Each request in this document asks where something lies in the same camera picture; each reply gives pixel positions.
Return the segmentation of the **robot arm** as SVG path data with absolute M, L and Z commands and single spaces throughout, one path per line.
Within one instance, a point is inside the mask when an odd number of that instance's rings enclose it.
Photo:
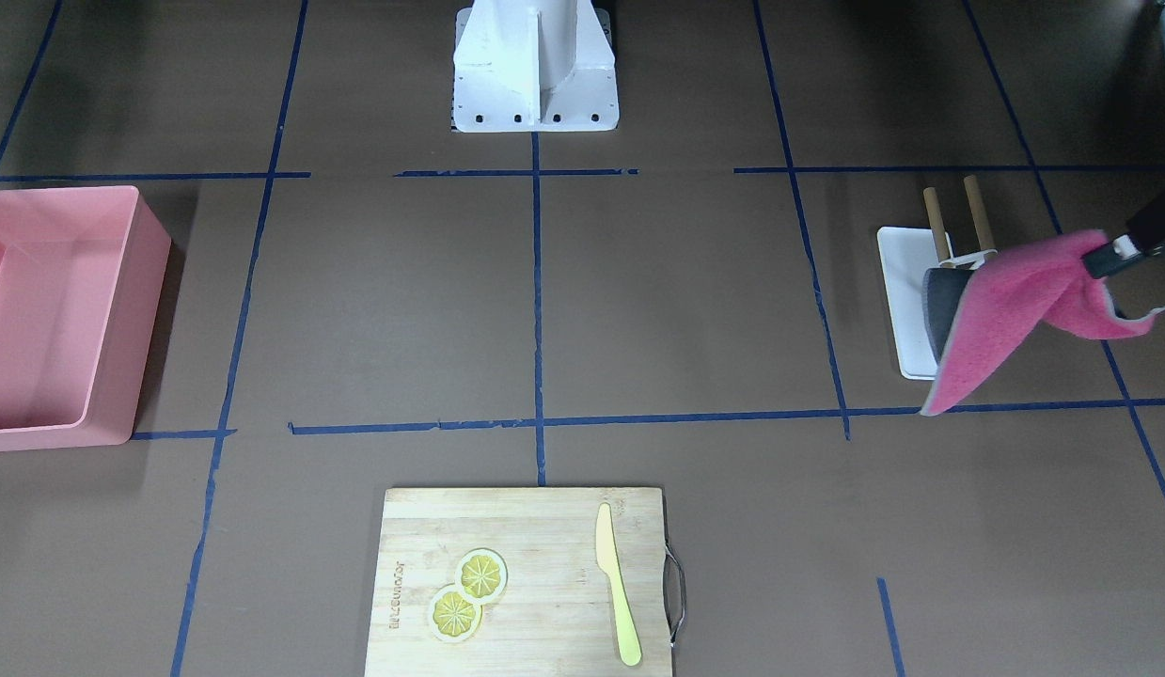
M 1165 172 L 1165 1 L 1141 1 L 1129 17 L 1123 43 L 1104 72 L 1099 104 L 1097 144 L 1118 154 L 1124 172 Z M 1129 218 L 1120 235 L 1082 256 L 1094 278 L 1118 275 L 1151 258 L 1165 256 L 1165 186 Z

